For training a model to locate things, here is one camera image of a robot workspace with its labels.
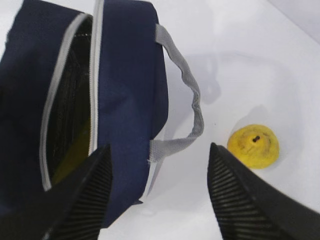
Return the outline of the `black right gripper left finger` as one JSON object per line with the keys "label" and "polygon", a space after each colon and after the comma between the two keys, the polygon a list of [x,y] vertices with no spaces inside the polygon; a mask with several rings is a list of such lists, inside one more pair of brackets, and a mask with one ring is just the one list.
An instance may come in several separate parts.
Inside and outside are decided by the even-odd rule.
{"label": "black right gripper left finger", "polygon": [[0,219],[2,240],[96,240],[113,181],[111,147],[98,148],[49,191]]}

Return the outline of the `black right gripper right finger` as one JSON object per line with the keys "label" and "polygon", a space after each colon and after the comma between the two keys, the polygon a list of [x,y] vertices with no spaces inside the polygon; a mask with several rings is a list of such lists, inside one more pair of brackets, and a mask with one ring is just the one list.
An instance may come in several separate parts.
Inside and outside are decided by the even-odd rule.
{"label": "black right gripper right finger", "polygon": [[225,147],[210,145],[207,187],[224,240],[318,240],[320,214],[254,174]]}

